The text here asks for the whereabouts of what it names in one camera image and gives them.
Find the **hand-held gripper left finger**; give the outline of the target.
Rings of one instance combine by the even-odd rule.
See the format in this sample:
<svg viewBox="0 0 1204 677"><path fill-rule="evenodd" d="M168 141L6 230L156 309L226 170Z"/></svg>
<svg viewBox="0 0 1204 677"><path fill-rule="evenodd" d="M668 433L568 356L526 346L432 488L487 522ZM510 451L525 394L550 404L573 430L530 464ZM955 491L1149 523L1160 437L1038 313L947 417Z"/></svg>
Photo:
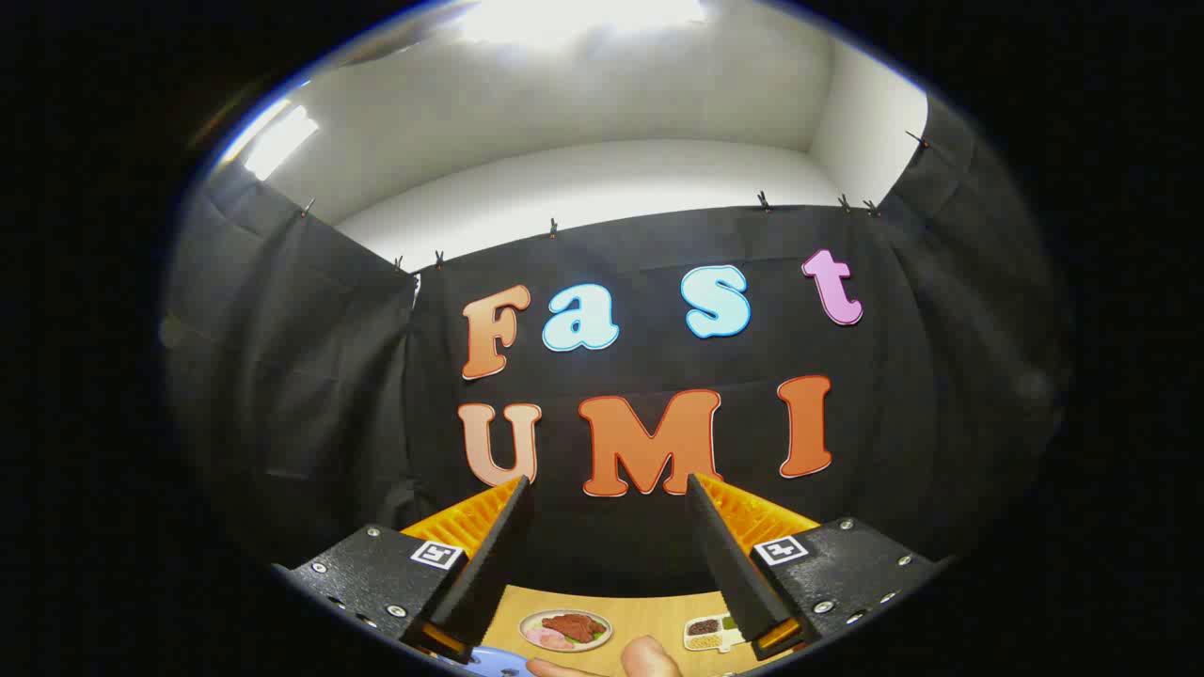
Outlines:
<svg viewBox="0 0 1204 677"><path fill-rule="evenodd" d="M361 526L275 569L293 591L391 650L465 665L498 612L532 519L531 481L520 475L413 526Z"/></svg>

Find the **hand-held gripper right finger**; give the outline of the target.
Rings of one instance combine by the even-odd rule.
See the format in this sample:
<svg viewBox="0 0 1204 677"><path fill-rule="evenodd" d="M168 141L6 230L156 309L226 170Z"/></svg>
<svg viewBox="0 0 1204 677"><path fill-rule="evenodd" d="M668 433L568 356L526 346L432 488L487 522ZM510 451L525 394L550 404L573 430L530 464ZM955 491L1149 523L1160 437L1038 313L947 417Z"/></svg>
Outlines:
<svg viewBox="0 0 1204 677"><path fill-rule="evenodd" d="M858 518L818 523L721 479L687 478L706 567L759 660L834 642L944 571Z"/></svg>

